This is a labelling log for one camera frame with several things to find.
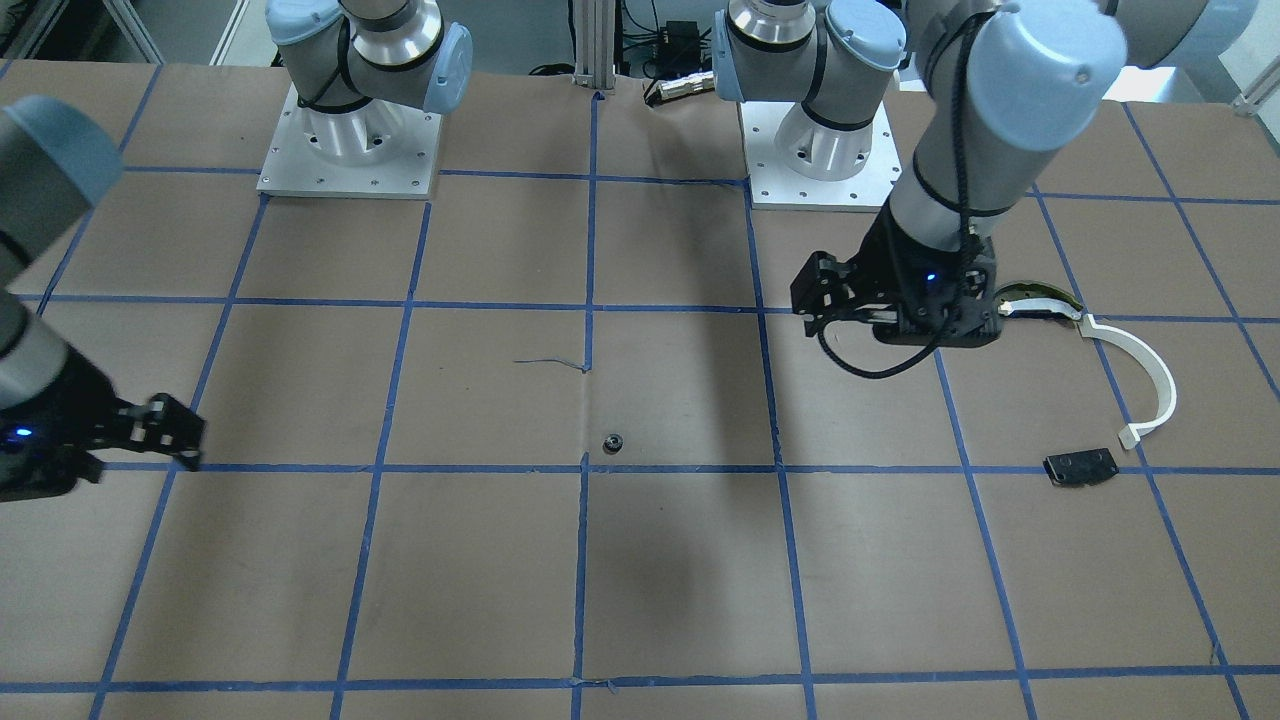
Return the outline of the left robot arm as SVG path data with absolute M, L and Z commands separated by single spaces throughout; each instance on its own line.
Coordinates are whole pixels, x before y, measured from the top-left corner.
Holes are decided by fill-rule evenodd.
M 1253 1 L 731 1 L 716 15 L 717 94 L 794 102 L 864 137 L 910 59 L 934 102 L 911 161 L 846 261 L 814 252 L 790 286 L 805 333 L 872 324 L 887 345 L 998 338 L 992 234 L 1080 135 L 1124 67 L 1230 47 Z

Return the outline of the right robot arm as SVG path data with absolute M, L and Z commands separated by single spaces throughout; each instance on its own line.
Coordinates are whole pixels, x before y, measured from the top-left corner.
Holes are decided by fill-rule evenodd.
M 475 42 L 435 1 L 268 1 L 283 61 L 264 90 L 154 76 L 120 133 L 59 97 L 3 109 L 3 500 L 51 498 L 102 475 L 99 452 L 204 460 L 205 420 L 170 395 L 122 398 L 12 283 L 127 170 L 242 172 L 274 196 L 424 199 L 442 118 L 468 88 Z M 154 91 L 169 99 L 151 104 Z

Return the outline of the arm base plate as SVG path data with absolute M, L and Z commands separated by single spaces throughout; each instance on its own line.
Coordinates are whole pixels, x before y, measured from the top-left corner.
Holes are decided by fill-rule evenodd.
M 877 213 L 902 173 L 883 105 L 855 131 L 819 126 L 796 102 L 739 109 L 755 208 Z
M 429 200 L 444 117 L 383 100 L 346 114 L 285 96 L 256 188 L 273 197 Z

